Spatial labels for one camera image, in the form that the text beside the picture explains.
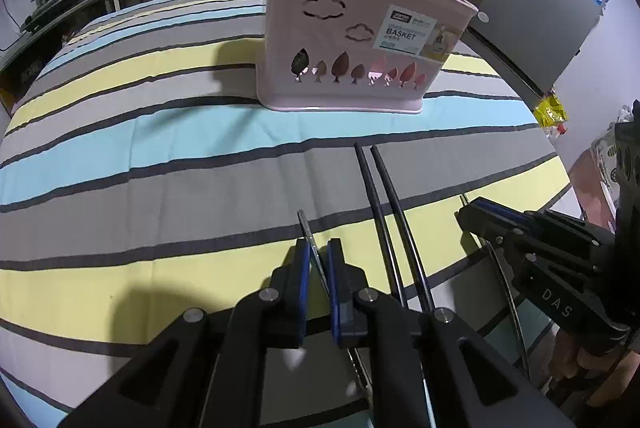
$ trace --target utensil holder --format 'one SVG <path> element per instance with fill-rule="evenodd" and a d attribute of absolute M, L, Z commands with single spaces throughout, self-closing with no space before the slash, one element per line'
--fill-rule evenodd
<path fill-rule="evenodd" d="M 477 11 L 466 0 L 267 0 L 258 99 L 283 111 L 418 113 Z"/>

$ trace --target leaf-shaped cutout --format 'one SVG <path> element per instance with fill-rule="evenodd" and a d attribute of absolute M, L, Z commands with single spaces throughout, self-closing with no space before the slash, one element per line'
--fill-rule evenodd
<path fill-rule="evenodd" d="M 301 82 L 300 74 L 306 72 L 309 66 L 309 55 L 305 49 L 300 49 L 291 63 L 291 72 L 296 75 L 296 81 Z"/>
<path fill-rule="evenodd" d="M 326 63 L 324 60 L 320 60 L 318 64 L 311 69 L 311 73 L 316 77 L 316 83 L 322 82 L 322 78 L 326 74 Z"/>
<path fill-rule="evenodd" d="M 401 87 L 404 87 L 404 84 L 414 77 L 415 69 L 417 69 L 415 62 L 411 62 L 404 68 L 404 71 L 400 74 Z"/>
<path fill-rule="evenodd" d="M 353 81 L 351 82 L 352 84 L 357 84 L 358 80 L 361 80 L 362 78 L 364 78 L 364 74 L 365 74 L 365 68 L 363 64 L 358 64 L 353 68 L 353 71 L 351 71 L 351 77 L 353 78 Z"/>
<path fill-rule="evenodd" d="M 331 67 L 331 74 L 335 76 L 334 83 L 340 83 L 340 76 L 344 76 L 349 71 L 349 55 L 343 52 L 335 59 Z"/>
<path fill-rule="evenodd" d="M 376 61 L 374 61 L 369 68 L 369 84 L 375 84 L 376 80 L 382 76 L 382 73 L 385 71 L 386 60 L 384 56 L 381 56 Z"/>
<path fill-rule="evenodd" d="M 385 85 L 388 87 L 389 83 L 392 82 L 396 76 L 398 75 L 398 69 L 395 67 L 391 69 L 385 76 Z"/>
<path fill-rule="evenodd" d="M 427 75 L 426 74 L 418 74 L 415 79 L 414 79 L 414 88 L 415 90 L 418 90 L 418 87 L 420 87 L 421 85 L 424 85 L 424 81 L 426 79 Z"/>

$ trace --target cloud-shaped cutout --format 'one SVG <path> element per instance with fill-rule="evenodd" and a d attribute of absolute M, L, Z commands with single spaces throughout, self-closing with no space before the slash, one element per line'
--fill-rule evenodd
<path fill-rule="evenodd" d="M 357 23 L 356 25 L 347 27 L 344 32 L 346 33 L 344 37 L 354 42 L 368 42 L 369 40 L 373 40 L 373 29 L 370 29 L 364 23 Z"/>
<path fill-rule="evenodd" d="M 327 20 L 328 18 L 340 18 L 344 15 L 346 5 L 341 0 L 305 0 L 302 4 L 302 13 L 306 16 Z"/>

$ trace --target yellow stripe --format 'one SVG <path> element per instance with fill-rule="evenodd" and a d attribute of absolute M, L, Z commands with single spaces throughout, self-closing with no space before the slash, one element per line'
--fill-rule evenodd
<path fill-rule="evenodd" d="M 107 65 L 24 104 L 14 114 L 7 131 L 97 92 L 121 87 L 148 76 L 214 65 L 255 63 L 256 51 L 262 42 L 262 38 L 240 38 L 176 47 Z"/>
<path fill-rule="evenodd" d="M 450 71 L 469 72 L 470 74 L 488 74 L 498 76 L 499 74 L 493 70 L 492 66 L 485 62 L 482 58 L 475 56 L 460 56 L 451 54 L 444 62 L 443 69 Z"/>
<path fill-rule="evenodd" d="M 211 2 L 231 2 L 231 1 L 232 0 L 196 0 L 195 2 L 185 2 L 183 4 L 166 5 L 166 6 L 158 7 L 156 9 L 151 9 L 149 11 L 140 12 L 140 13 L 133 14 L 131 16 L 127 16 L 126 18 L 116 18 L 116 20 L 112 21 L 111 23 L 106 23 L 104 25 L 101 25 L 100 27 L 96 27 L 95 29 L 91 29 L 90 31 L 87 31 L 83 34 L 80 34 L 74 37 L 72 40 L 69 40 L 69 45 L 72 45 L 78 42 L 79 40 L 84 39 L 87 36 L 91 36 L 92 34 L 105 31 L 117 25 L 121 25 L 125 22 L 135 20 L 136 18 L 142 18 L 143 16 L 149 16 L 149 15 L 164 12 L 164 11 L 173 11 L 174 9 L 180 9 L 182 7 L 191 7 L 192 5 L 210 4 Z"/>
<path fill-rule="evenodd" d="M 566 184 L 559 158 L 470 192 L 517 210 L 538 209 Z M 465 256 L 454 212 L 458 197 L 407 212 L 428 274 Z M 387 218 L 405 284 L 411 276 L 392 217 Z M 388 292 L 372 220 L 316 234 L 320 246 L 339 236 L 350 264 L 365 269 L 369 284 Z M 233 306 L 265 286 L 293 241 L 252 248 L 136 262 L 117 267 L 0 271 L 0 317 L 36 331 L 83 340 L 145 343 L 190 306 L 208 311 Z M 326 313 L 315 278 L 308 317 Z"/>

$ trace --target basket label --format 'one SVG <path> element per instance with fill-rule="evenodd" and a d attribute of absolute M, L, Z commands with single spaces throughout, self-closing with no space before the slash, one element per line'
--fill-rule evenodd
<path fill-rule="evenodd" d="M 419 56 L 436 22 L 435 18 L 391 4 L 373 48 Z"/>

